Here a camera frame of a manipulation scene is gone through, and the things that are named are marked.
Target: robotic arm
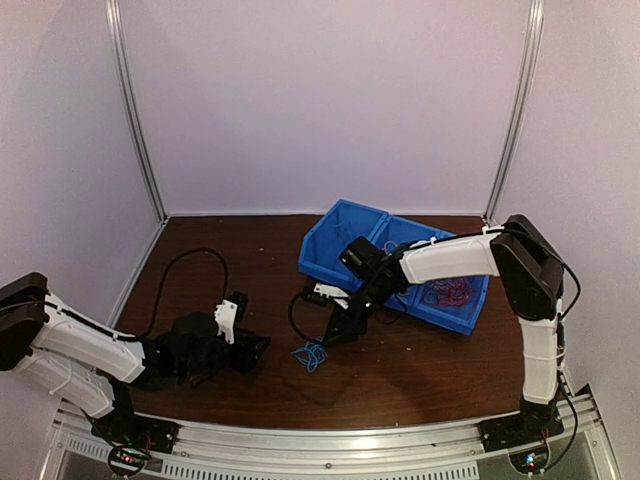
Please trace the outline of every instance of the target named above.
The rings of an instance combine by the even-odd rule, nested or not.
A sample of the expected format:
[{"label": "robotic arm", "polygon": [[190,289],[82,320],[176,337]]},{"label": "robotic arm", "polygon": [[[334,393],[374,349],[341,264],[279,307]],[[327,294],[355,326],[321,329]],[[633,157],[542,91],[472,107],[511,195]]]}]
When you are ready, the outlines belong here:
[{"label": "robotic arm", "polygon": [[21,373],[74,403],[108,442],[129,443],[145,432],[143,445],[170,452],[177,425],[136,415],[125,385],[197,387],[225,367],[253,369],[270,339],[237,327],[246,305],[234,292],[213,315],[191,313],[151,340],[83,317],[31,273],[0,289],[0,371]]},{"label": "robotic arm", "polygon": [[501,277],[522,328],[525,381],[517,415],[480,425],[485,450],[538,441],[547,430],[550,435],[562,433],[555,398],[564,358],[561,309],[566,264],[526,217],[512,216],[504,225],[485,227],[477,235],[401,245],[390,254],[359,237],[340,260],[363,283],[353,295],[316,286],[315,294],[339,298],[326,328],[325,347],[364,335],[368,318],[413,284],[470,275]]}]

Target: blue storage box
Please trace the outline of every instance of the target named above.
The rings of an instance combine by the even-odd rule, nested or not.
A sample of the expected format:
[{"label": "blue storage box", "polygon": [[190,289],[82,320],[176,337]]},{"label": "blue storage box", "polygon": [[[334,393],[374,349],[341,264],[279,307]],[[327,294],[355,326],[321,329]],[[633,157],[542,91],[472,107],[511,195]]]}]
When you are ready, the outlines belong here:
[{"label": "blue storage box", "polygon": [[[453,233],[440,231],[439,238],[450,237],[455,237],[455,235]],[[473,297],[466,305],[461,307],[428,305],[425,296],[427,296],[428,299],[428,290],[430,287],[428,284],[425,284],[418,288],[409,313],[415,317],[427,320],[434,325],[465,335],[471,335],[487,298],[489,277],[474,276],[467,277],[467,280],[469,280],[471,284]]]},{"label": "blue storage box", "polygon": [[389,214],[347,200],[339,200],[302,242],[298,269],[302,273],[353,291],[359,283],[340,261],[340,254],[359,236],[372,240]]},{"label": "blue storage box", "polygon": [[[387,253],[391,253],[402,243],[415,243],[419,240],[429,240],[431,237],[439,238],[439,234],[440,230],[436,228],[389,215],[378,232],[373,236],[371,243]],[[406,294],[394,295],[385,305],[394,310],[410,313],[411,305],[415,302],[415,295],[419,288],[420,286],[416,285],[409,288]]]},{"label": "blue storage box", "polygon": [[[438,239],[455,237],[452,233],[382,210],[340,200],[304,237],[298,260],[300,272],[347,291],[357,290],[362,281],[342,264],[340,254],[359,236],[387,252],[402,243],[429,240],[434,236]],[[468,277],[468,280],[473,297],[462,307],[428,305],[425,302],[427,285],[416,285],[405,295],[398,295],[399,298],[391,297],[386,306],[400,312],[408,310],[414,317],[470,335],[484,306],[489,277]]]}]

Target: black wire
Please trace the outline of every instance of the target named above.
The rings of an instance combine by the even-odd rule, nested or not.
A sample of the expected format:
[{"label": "black wire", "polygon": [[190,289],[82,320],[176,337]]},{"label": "black wire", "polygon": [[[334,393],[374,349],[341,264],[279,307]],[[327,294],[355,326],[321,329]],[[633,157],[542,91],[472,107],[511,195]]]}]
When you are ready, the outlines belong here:
[{"label": "black wire", "polygon": [[224,271],[224,283],[223,283],[223,287],[222,287],[222,295],[220,297],[220,302],[222,302],[224,300],[224,298],[227,295],[227,288],[229,286],[229,267],[227,265],[227,262],[225,261],[224,257],[222,256],[222,254],[220,252],[218,252],[217,250],[214,250],[213,248],[207,248],[207,247],[203,247],[203,248],[194,248],[192,250],[187,250],[186,252],[181,253],[180,255],[178,255],[177,257],[173,258],[166,266],[164,272],[162,273],[162,278],[160,279],[160,285],[158,286],[158,292],[156,294],[156,299],[153,305],[153,313],[151,316],[151,321],[149,322],[149,326],[147,327],[147,329],[140,335],[131,335],[131,334],[126,334],[126,333],[120,333],[120,332],[116,332],[114,334],[113,331],[108,330],[94,322],[92,322],[91,320],[83,317],[82,315],[72,311],[72,310],[68,310],[66,308],[60,308],[58,305],[56,305],[55,303],[51,303],[51,302],[47,302],[45,300],[30,300],[28,302],[20,302],[20,303],[14,303],[13,305],[7,305],[4,307],[0,307],[0,314],[2,314],[3,312],[6,312],[8,310],[13,310],[15,308],[20,308],[20,307],[24,307],[26,305],[46,305],[48,307],[52,307],[55,308],[56,310],[60,310],[62,313],[64,313],[65,315],[73,318],[74,320],[78,321],[79,323],[93,329],[96,330],[100,333],[102,333],[103,335],[106,335],[108,337],[111,338],[115,338],[115,340],[119,340],[121,342],[139,342],[140,340],[144,340],[145,338],[147,338],[147,336],[149,336],[149,334],[153,331],[155,324],[156,324],[156,319],[158,316],[158,307],[160,306],[160,299],[162,298],[162,292],[164,290],[164,283],[167,280],[167,275],[169,274],[169,271],[171,270],[171,268],[180,260],[182,260],[185,257],[188,257],[190,255],[193,255],[195,253],[208,253],[210,255],[214,255],[216,258],[218,258],[218,260],[220,260],[220,264],[222,265],[222,269]]},{"label": "black wire", "polygon": [[559,385],[560,385],[560,393],[562,394],[564,399],[567,401],[567,404],[569,405],[569,408],[571,409],[571,412],[573,413],[573,420],[574,420],[575,423],[573,425],[573,433],[571,434],[571,438],[569,439],[569,443],[567,443],[567,446],[564,447],[564,450],[562,451],[562,453],[560,455],[558,455],[558,457],[553,461],[553,463],[544,468],[545,473],[548,472],[549,470],[551,470],[553,467],[555,467],[558,463],[560,463],[560,460],[562,460],[564,458],[564,456],[567,454],[567,452],[571,448],[571,445],[573,445],[573,442],[576,440],[576,436],[578,435],[578,412],[576,411],[576,407],[573,405],[573,402],[569,398],[569,395],[567,394],[567,392],[566,392],[566,390],[564,388],[564,384],[562,383],[562,378],[560,377],[560,374],[558,374],[558,382],[559,382]]},{"label": "black wire", "polygon": [[171,268],[183,258],[196,253],[208,253],[210,255],[215,256],[220,261],[220,264],[222,265],[222,269],[224,271],[224,283],[222,286],[222,295],[220,296],[220,302],[224,300],[224,298],[227,295],[227,288],[229,286],[229,267],[227,265],[226,260],[222,256],[222,254],[217,250],[214,250],[213,248],[207,248],[207,247],[194,248],[192,250],[187,250],[186,252],[181,253],[177,257],[174,257],[173,260],[171,260],[167,264],[167,266],[164,269],[164,272],[162,272],[160,284],[158,285],[158,292],[156,293],[156,299],[153,304],[153,313],[151,314],[151,321],[149,322],[149,326],[147,327],[147,329],[136,337],[136,340],[143,340],[147,338],[149,334],[153,331],[156,325],[156,320],[158,318],[158,308],[160,307],[160,299],[162,298],[162,292],[164,290],[164,283],[167,280],[167,276]]},{"label": "black wire", "polygon": [[311,342],[314,345],[322,345],[322,342],[316,340],[315,338],[311,338],[302,330],[300,330],[298,325],[296,325],[295,320],[293,319],[293,308],[296,306],[296,303],[298,302],[298,300],[300,300],[305,293],[306,292],[303,290],[302,292],[298,292],[293,297],[291,297],[291,301],[289,302],[289,308],[287,310],[287,318],[289,319],[289,325],[291,325],[291,328],[293,329],[293,331],[296,332],[298,336],[303,340],[307,342]]}]

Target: metal pole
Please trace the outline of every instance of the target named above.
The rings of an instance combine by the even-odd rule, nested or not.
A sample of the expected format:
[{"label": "metal pole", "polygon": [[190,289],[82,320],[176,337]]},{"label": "metal pole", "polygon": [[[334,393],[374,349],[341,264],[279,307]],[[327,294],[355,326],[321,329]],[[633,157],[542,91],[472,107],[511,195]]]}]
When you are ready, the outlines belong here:
[{"label": "metal pole", "polygon": [[129,71],[129,62],[127,61],[127,50],[124,43],[124,33],[122,30],[122,22],[120,19],[120,3],[119,0],[106,0],[107,6],[107,22],[109,24],[109,32],[111,34],[111,43],[113,47],[113,55],[116,61],[116,71],[120,80],[120,91],[122,100],[124,101],[125,114],[129,131],[133,140],[133,146],[138,157],[138,163],[142,172],[151,205],[158,223],[162,223],[167,219],[167,214],[162,204],[160,190],[156,182],[151,160],[149,159],[149,151],[142,133],[142,125],[140,123],[140,115],[136,105],[135,96],[133,94],[133,84],[131,83],[131,72]]},{"label": "metal pole", "polygon": [[524,51],[522,53],[522,64],[520,66],[520,78],[518,79],[518,87],[516,90],[516,98],[511,112],[511,120],[507,130],[507,136],[502,148],[502,156],[500,165],[496,174],[489,203],[484,213],[486,223],[494,223],[493,218],[496,207],[502,195],[504,184],[507,179],[509,167],[513,160],[516,144],[520,135],[522,121],[524,119],[525,107],[531,92],[533,77],[535,75],[536,64],[538,62],[538,53],[540,50],[540,42],[542,38],[542,25],[544,21],[544,0],[531,0],[531,8],[529,9],[529,22],[527,24],[527,33],[525,36]]}]

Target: white wall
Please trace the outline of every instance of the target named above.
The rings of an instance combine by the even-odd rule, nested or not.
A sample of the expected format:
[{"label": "white wall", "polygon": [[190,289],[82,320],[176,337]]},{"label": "white wall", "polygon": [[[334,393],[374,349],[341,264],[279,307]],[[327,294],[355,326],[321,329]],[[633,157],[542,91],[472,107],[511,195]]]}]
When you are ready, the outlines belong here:
[{"label": "white wall", "polygon": [[530,216],[583,299],[569,365],[589,382],[626,478],[640,445],[640,4],[547,2],[541,57],[496,219]]},{"label": "white wall", "polygon": [[[0,285],[33,270],[106,322],[156,229],[104,2],[0,2]],[[34,478],[57,402],[0,374],[0,478]]]},{"label": "white wall", "polygon": [[527,0],[122,2],[173,214],[482,213]]}]

